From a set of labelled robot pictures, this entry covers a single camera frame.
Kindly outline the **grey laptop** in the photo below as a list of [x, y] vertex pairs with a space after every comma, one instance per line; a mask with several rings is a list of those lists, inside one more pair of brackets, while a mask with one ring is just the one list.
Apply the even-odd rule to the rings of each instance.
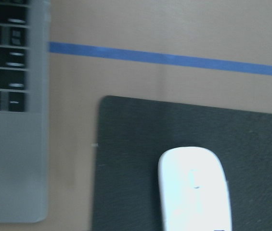
[[48, 212], [48, 0], [0, 0], [0, 223]]

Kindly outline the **black mouse pad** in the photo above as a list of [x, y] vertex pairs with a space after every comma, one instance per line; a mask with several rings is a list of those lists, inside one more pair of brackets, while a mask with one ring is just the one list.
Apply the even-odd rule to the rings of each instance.
[[97, 143], [94, 231], [162, 230], [157, 163], [184, 146], [221, 161], [233, 230], [272, 231], [272, 114], [106, 96]]

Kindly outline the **white computer mouse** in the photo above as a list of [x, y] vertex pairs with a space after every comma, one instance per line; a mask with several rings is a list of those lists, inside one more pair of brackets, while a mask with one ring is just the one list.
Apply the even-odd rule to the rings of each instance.
[[228, 183], [222, 164], [209, 149], [178, 147], [158, 161], [163, 230], [231, 231]]

